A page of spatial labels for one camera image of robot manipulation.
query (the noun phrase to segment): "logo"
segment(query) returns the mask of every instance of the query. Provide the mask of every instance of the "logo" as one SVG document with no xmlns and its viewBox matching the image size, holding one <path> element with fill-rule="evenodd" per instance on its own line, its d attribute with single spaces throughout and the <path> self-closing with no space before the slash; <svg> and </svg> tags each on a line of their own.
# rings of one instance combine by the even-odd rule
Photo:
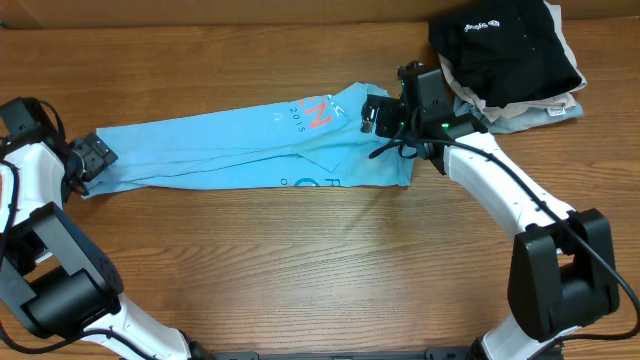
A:
<svg viewBox="0 0 640 360">
<path fill-rule="evenodd" d="M 500 27 L 500 22 L 498 20 L 491 20 L 488 23 L 479 23 L 478 25 L 469 25 L 464 27 L 464 32 L 469 32 L 469 30 L 480 30 L 484 28 L 488 28 L 489 26 Z"/>
</svg>

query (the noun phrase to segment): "gray cloth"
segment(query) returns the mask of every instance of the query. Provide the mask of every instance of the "gray cloth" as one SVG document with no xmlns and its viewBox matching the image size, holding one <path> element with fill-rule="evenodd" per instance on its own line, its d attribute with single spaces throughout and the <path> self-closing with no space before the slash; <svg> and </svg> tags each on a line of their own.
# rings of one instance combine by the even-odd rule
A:
<svg viewBox="0 0 640 360">
<path fill-rule="evenodd" d="M 523 114 L 511 119 L 500 117 L 496 121 L 491 122 L 476 106 L 469 104 L 458 96 L 456 96 L 453 101 L 453 111 L 457 116 L 472 114 L 489 129 L 489 132 L 494 134 L 510 134 L 584 115 L 582 106 L 576 102 L 574 107 L 558 111 L 558 115 L 551 115 L 546 109 L 532 107 Z"/>
<path fill-rule="evenodd" d="M 582 78 L 582 83 L 578 87 L 572 90 L 572 91 L 578 91 L 584 88 L 585 86 L 587 86 L 587 81 L 582 75 L 582 73 L 580 73 L 580 71 L 578 70 L 576 57 L 573 54 L 573 51 L 571 50 L 569 45 L 567 45 L 567 41 L 565 40 L 564 35 L 562 34 L 562 14 L 560 10 L 560 5 L 550 5 L 546 1 L 545 1 L 545 4 L 549 8 L 549 12 L 551 13 L 551 17 L 553 18 L 554 30 L 556 32 L 556 35 L 558 36 L 558 40 L 560 40 L 560 43 L 562 44 L 565 56 L 567 57 L 569 62 L 573 65 L 578 75 L 580 75 L 580 77 Z M 559 112 L 562 112 L 562 111 L 566 111 L 566 109 L 575 107 L 577 104 L 575 99 L 570 93 L 564 93 L 564 94 L 560 94 L 558 96 L 554 96 L 544 100 L 526 101 L 526 102 L 508 104 L 504 108 L 487 107 L 485 100 L 480 99 L 473 92 L 473 90 L 471 90 L 468 87 L 463 87 L 462 85 L 460 85 L 458 81 L 456 81 L 453 78 L 453 74 L 452 74 L 453 66 L 451 65 L 451 63 L 447 59 L 445 59 L 443 56 L 439 55 L 439 57 L 440 57 L 440 64 L 442 66 L 442 73 L 447 83 L 449 83 L 451 90 L 453 90 L 453 92 L 456 93 L 456 95 L 461 97 L 463 100 L 474 104 L 475 107 L 480 112 L 482 112 L 482 114 L 484 114 L 487 117 L 487 119 L 491 122 L 497 121 L 500 118 L 503 118 L 503 119 L 514 118 L 518 115 L 525 113 L 530 108 L 552 109 L 552 110 L 557 110 Z"/>
</svg>

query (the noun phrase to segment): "beige cloth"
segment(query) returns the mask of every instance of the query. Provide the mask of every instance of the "beige cloth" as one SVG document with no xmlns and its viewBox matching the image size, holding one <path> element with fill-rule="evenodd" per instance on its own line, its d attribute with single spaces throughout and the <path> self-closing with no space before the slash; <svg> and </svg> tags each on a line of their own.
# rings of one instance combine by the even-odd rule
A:
<svg viewBox="0 0 640 360">
<path fill-rule="evenodd" d="M 587 86 L 587 80 L 584 78 L 582 73 L 578 70 L 578 63 L 576 61 L 576 56 L 571 51 L 569 45 L 567 45 L 567 41 L 562 34 L 562 13 L 560 10 L 560 5 L 550 5 L 545 1 L 545 4 L 549 8 L 549 12 L 551 13 L 551 17 L 553 18 L 554 29 L 556 31 L 556 35 L 558 36 L 558 40 L 562 43 L 562 48 L 564 49 L 564 54 L 575 68 L 576 72 L 582 78 L 582 82 L 575 89 L 571 90 L 578 91 L 585 86 Z M 519 103 L 508 104 L 504 108 L 499 107 L 487 107 L 487 102 L 483 99 L 480 99 L 478 95 L 476 95 L 473 90 L 468 87 L 463 87 L 460 83 L 453 78 L 452 69 L 453 65 L 447 59 L 445 59 L 442 55 L 438 54 L 440 58 L 440 64 L 442 66 L 442 73 L 444 75 L 445 80 L 449 83 L 451 90 L 455 92 L 462 100 L 475 105 L 475 107 L 482 112 L 489 121 L 494 122 L 498 120 L 498 118 L 503 117 L 505 119 L 511 119 L 518 115 L 521 115 L 527 111 L 530 107 L 541 108 L 541 109 L 570 109 L 576 106 L 576 100 L 570 93 L 560 94 L 558 96 L 554 96 L 551 98 L 543 99 L 543 100 L 535 100 L 535 101 L 525 101 Z"/>
</svg>

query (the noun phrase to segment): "blue garment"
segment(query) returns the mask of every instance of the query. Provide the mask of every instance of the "blue garment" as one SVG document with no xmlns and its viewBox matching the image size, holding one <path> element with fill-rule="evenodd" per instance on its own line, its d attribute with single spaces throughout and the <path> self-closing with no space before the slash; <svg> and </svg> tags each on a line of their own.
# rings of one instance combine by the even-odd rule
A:
<svg viewBox="0 0 640 360">
<path fill-rule="evenodd" d="M 356 83 L 335 96 L 98 129 L 119 159 L 88 184 L 89 197 L 145 186 L 408 186 L 412 160 L 368 158 L 388 142 L 360 131 L 368 94 L 388 96 Z"/>
<path fill-rule="evenodd" d="M 510 134 L 584 115 L 582 106 L 576 102 L 575 107 L 565 109 L 565 112 L 561 115 L 551 116 L 546 109 L 530 107 L 523 114 L 512 117 L 511 119 L 499 117 L 496 121 L 491 122 L 473 104 L 462 100 L 457 95 L 453 101 L 453 112 L 458 116 L 467 113 L 472 114 L 489 129 L 489 132 L 494 134 Z"/>
</svg>

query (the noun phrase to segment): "wooden table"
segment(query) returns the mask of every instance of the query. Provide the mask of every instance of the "wooden table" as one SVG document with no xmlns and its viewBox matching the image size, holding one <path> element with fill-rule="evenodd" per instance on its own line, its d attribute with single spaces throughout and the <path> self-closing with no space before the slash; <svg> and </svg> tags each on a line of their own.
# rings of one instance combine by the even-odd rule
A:
<svg viewBox="0 0 640 360">
<path fill-rule="evenodd" d="M 499 136 L 517 163 L 613 227 L 617 265 L 640 291 L 640 23 L 570 21 L 589 81 L 586 116 Z M 67 132 L 336 93 L 355 81 L 397 94 L 395 69 L 431 61 L 427 25 L 0 31 L 0 102 L 54 104 Z M 118 266 L 128 295 L 212 351 L 424 350 L 470 344 L 508 314 L 511 247 L 429 162 L 411 187 L 143 189 L 68 214 Z M 34 340 L 2 311 L 22 344 Z M 589 328 L 634 324 L 621 310 Z M 574 342 L 568 359 L 630 359 L 640 339 Z M 31 359 L 0 350 L 0 358 Z M 77 344 L 40 359 L 113 359 Z"/>
</svg>

